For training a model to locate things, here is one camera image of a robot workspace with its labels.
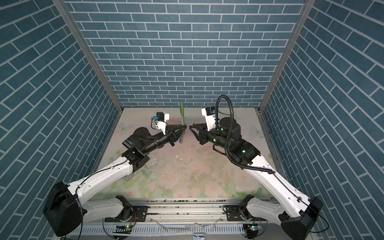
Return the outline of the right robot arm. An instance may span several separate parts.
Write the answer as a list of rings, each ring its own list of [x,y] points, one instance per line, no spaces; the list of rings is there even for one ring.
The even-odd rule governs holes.
[[[242,138],[230,98],[220,95],[215,106],[202,109],[202,116],[204,124],[189,127],[199,143],[210,142],[213,150],[223,148],[221,155],[258,180],[278,201],[275,204],[247,195],[237,207],[241,218],[245,221],[264,219],[280,225],[292,240],[304,240],[314,233],[316,221],[325,219],[321,215],[323,202],[291,185],[253,144]]]

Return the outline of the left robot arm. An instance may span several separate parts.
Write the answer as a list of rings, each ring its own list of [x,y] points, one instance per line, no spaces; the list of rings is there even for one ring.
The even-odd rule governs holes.
[[[104,218],[130,217],[131,205],[123,196],[105,201],[91,198],[115,181],[127,177],[149,161],[149,153],[166,144],[174,146],[187,129],[185,125],[167,125],[165,132],[151,135],[146,127],[137,128],[124,142],[127,150],[106,167],[77,181],[53,185],[43,214],[58,237],[64,237],[81,224]]]

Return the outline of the green pen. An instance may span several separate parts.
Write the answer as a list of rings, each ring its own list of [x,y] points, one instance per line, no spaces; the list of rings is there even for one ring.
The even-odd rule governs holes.
[[[182,118],[182,125],[185,124],[185,110],[184,110],[184,103],[183,102],[180,102],[179,103],[179,107],[180,107],[180,114],[181,114],[181,118]]]

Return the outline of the green pen cap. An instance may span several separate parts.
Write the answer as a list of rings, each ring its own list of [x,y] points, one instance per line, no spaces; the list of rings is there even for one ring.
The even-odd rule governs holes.
[[[183,102],[179,103],[179,108],[180,108],[180,114],[183,118],[185,116],[185,110],[184,110],[184,103]]]

